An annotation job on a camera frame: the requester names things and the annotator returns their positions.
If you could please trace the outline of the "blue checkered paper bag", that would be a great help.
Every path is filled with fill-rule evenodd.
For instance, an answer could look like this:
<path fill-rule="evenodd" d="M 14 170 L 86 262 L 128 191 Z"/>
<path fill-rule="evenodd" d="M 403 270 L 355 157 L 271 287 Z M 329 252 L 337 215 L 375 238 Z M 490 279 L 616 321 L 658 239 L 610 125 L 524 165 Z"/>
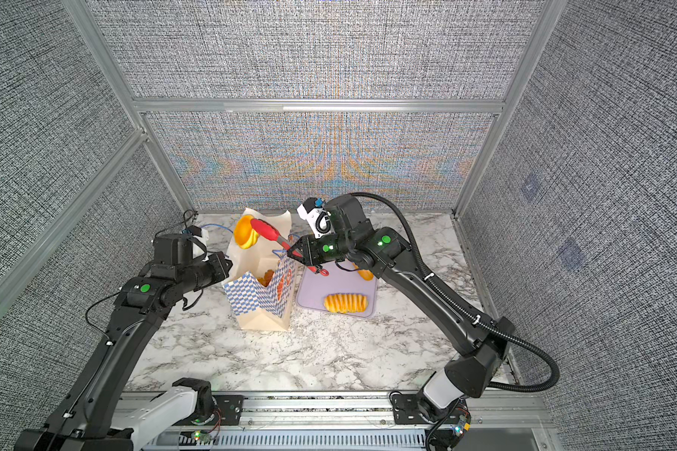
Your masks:
<path fill-rule="evenodd" d="M 289 244 L 295 242 L 291 236 L 290 212 L 270 216 L 244 210 L 231 227 L 233 238 L 226 256 L 232 268 L 221 285 L 241 329 L 286 332 L 290 328 L 297 263 L 287 257 L 281 244 L 263 238 L 252 229 L 253 219 L 274 227 Z"/>

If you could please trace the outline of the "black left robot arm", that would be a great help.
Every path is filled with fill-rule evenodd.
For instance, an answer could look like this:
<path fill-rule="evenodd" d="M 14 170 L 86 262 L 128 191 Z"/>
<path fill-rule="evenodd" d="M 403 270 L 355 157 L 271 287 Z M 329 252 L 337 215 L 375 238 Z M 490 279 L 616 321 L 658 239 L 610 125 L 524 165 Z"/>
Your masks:
<path fill-rule="evenodd" d="M 189 234 L 153 241 L 154 257 L 114 295 L 103 341 L 64 400 L 38 430 L 23 430 L 17 450 L 140 450 L 174 424 L 214 418 L 208 381 L 181 379 L 129 415 L 116 416 L 123 389 L 144 349 L 188 292 L 229 278 L 231 260 Z"/>

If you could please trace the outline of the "long baguette loaf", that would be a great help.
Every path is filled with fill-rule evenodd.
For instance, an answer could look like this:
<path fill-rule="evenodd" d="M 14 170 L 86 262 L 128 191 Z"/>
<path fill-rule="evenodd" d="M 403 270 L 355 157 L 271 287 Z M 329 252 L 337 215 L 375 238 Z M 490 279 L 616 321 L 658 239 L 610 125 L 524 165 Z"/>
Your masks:
<path fill-rule="evenodd" d="M 363 270 L 361 268 L 355 267 L 355 271 L 358 273 L 358 275 L 365 281 L 372 281 L 374 280 L 374 275 L 372 274 L 371 271 L 369 270 Z"/>

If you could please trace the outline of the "red silicone steel tongs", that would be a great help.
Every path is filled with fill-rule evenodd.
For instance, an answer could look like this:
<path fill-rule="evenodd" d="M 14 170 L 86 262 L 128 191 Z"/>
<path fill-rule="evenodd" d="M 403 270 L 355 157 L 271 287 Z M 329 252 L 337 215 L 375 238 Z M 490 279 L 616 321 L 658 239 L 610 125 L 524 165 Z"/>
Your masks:
<path fill-rule="evenodd" d="M 295 249 L 289 243 L 289 241 L 286 238 L 284 238 L 280 234 L 280 232 L 269 223 L 265 222 L 264 220 L 254 218 L 250 221 L 250 224 L 252 229 L 256 231 L 261 237 L 265 238 L 265 240 L 269 242 L 276 242 L 277 244 L 279 244 L 280 247 L 286 252 L 286 255 L 288 257 L 303 264 L 306 268 L 314 272 L 314 274 L 319 274 L 323 276 L 329 275 L 329 272 L 327 272 L 327 270 L 325 269 L 317 268 L 314 266 L 307 266 L 303 254 L 299 250 Z"/>

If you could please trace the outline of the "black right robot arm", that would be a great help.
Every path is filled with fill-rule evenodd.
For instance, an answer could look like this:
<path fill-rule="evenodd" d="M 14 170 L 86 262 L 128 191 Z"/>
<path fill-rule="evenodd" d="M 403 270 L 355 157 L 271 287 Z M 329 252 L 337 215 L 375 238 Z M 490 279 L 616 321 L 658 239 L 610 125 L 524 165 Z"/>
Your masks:
<path fill-rule="evenodd" d="M 347 260 L 398 289 L 449 338 L 456 357 L 421 387 L 417 407 L 431 423 L 459 398 L 479 398 L 508 354 L 509 344 L 479 327 L 481 310 L 422 265 L 417 246 L 391 227 L 375 227 L 356 197 L 310 197 L 297 208 L 310 226 L 291 249 L 293 259 L 319 272 Z"/>

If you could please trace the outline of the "yellow oval bun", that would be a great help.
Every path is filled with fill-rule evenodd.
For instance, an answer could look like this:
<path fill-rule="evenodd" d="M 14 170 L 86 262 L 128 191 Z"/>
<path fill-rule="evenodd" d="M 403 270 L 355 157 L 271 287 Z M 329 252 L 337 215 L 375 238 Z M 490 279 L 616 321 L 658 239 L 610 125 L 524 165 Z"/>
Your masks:
<path fill-rule="evenodd" d="M 273 270 L 267 271 L 262 277 L 258 278 L 258 281 L 263 287 L 268 287 L 271 283 L 271 280 L 274 276 L 275 272 Z"/>

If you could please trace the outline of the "round yellow tart bread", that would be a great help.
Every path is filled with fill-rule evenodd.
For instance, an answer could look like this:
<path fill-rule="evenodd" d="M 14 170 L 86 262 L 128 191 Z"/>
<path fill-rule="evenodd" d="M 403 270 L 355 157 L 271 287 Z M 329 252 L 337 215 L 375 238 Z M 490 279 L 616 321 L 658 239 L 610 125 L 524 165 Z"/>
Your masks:
<path fill-rule="evenodd" d="M 253 215 L 243 215 L 234 228 L 233 239 L 240 249 L 249 249 L 254 246 L 260 238 L 259 233 L 253 229 L 252 221 L 254 219 L 255 217 Z"/>

